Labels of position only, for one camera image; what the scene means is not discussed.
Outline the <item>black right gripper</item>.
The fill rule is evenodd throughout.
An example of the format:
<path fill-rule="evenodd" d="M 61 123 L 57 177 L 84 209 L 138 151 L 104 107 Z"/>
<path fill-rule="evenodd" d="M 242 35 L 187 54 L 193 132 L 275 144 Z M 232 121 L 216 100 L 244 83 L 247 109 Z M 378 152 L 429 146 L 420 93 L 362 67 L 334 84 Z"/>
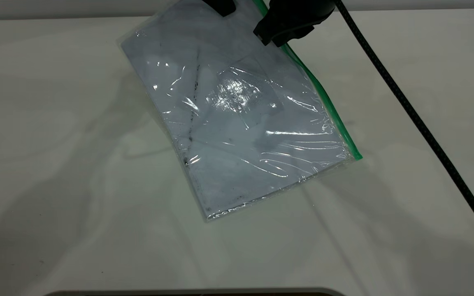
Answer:
<path fill-rule="evenodd" d="M 274 43 L 281 47 L 292 39 L 302 39 L 314 30 L 335 9 L 333 0 L 272 0 L 267 17 L 261 19 L 253 30 L 263 43 Z M 281 26 L 297 28 L 281 32 Z"/>

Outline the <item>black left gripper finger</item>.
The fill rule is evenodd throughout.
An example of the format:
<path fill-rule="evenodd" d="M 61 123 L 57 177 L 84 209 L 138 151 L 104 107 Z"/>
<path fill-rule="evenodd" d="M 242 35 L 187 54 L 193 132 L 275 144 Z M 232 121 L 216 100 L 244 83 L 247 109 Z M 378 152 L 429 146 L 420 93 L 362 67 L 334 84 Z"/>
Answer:
<path fill-rule="evenodd" d="M 236 11 L 233 0 L 203 0 L 203 2 L 222 17 L 229 16 Z"/>

